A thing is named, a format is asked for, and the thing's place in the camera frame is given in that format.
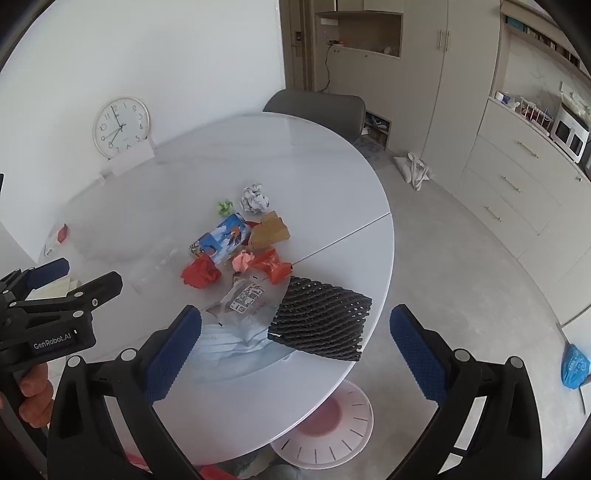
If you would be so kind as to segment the person's left hand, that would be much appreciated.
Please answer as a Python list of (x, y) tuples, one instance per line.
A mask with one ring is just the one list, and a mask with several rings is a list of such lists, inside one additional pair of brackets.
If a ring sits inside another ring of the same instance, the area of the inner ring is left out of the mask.
[(53, 409), (53, 385), (46, 363), (34, 366), (20, 381), (25, 400), (19, 407), (21, 418), (33, 428), (46, 427)]

